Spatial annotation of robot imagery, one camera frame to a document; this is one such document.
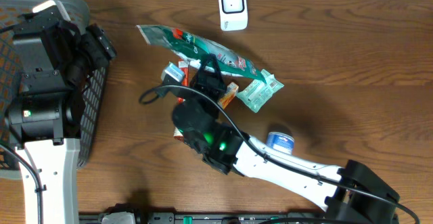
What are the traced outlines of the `orange Kleenex tissue pack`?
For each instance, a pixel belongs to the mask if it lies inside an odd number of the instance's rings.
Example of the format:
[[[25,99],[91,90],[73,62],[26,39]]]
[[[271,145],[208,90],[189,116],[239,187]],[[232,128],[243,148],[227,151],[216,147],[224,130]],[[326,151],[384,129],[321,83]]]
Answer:
[[[236,97],[238,91],[239,91],[239,86],[236,83],[234,82],[229,83],[226,92],[224,93],[222,98],[220,98],[218,101],[219,106],[222,107],[222,109],[225,109],[230,104],[230,102]]]

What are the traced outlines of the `green 3M gloves package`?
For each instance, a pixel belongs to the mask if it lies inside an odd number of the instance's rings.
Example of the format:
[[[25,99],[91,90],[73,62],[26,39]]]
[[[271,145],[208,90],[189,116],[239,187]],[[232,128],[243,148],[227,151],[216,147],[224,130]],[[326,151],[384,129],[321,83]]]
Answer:
[[[163,25],[138,25],[137,28],[148,45],[169,49],[194,68],[199,68],[206,56],[214,55],[221,74],[266,81],[252,61],[219,43]]]

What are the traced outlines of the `red box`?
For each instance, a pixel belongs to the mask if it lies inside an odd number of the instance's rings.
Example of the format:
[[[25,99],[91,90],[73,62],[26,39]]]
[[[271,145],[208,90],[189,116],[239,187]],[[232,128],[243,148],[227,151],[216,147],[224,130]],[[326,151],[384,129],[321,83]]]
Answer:
[[[178,61],[178,67],[184,73],[184,78],[182,80],[182,85],[188,87],[189,86],[189,64],[184,62],[183,60]]]

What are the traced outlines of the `mint green wipes pack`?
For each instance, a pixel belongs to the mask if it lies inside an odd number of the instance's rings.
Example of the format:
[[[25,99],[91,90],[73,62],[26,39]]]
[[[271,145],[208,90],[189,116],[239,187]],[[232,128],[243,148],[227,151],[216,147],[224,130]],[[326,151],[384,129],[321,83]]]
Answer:
[[[262,69],[261,74],[264,76],[265,82],[254,79],[236,95],[254,113],[257,113],[272,98],[274,93],[284,87],[283,83],[280,83],[275,75],[267,70]]]

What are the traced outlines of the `green lid jar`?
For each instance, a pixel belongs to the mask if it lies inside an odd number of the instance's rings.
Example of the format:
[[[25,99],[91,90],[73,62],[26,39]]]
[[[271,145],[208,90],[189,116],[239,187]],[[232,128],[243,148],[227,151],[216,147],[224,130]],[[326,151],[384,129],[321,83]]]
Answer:
[[[178,130],[178,128],[175,127],[174,133],[173,133],[173,137],[181,142],[184,142],[184,136],[182,134],[182,132],[180,130]]]

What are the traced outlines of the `white cotton swab tub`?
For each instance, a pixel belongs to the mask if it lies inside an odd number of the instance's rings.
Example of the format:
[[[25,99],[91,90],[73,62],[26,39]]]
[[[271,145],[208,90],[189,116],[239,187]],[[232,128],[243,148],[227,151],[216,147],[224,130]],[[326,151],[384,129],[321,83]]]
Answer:
[[[294,149],[294,138],[280,132],[270,132],[267,136],[266,145],[274,150],[292,155]]]

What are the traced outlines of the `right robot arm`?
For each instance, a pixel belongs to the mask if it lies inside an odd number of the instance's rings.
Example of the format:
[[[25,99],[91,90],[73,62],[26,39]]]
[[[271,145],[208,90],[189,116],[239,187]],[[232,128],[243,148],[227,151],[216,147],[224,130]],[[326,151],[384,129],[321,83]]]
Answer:
[[[400,196],[366,165],[349,160],[344,167],[319,164],[295,157],[293,139],[273,134],[265,143],[223,124],[218,115],[219,95],[227,90],[219,70],[201,68],[191,86],[183,84],[187,72],[170,64],[166,75],[176,84],[173,93],[183,98],[172,120],[184,142],[212,168],[268,181],[294,192],[321,208],[327,223],[396,223]]]

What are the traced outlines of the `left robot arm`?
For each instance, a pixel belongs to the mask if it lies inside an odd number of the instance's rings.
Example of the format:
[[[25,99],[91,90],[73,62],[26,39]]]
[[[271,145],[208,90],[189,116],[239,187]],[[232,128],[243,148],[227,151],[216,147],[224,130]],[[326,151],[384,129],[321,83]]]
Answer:
[[[26,90],[5,113],[7,153],[19,164],[27,223],[78,223],[76,174],[85,91],[116,50],[96,24],[80,29],[62,3],[34,7],[13,27]]]

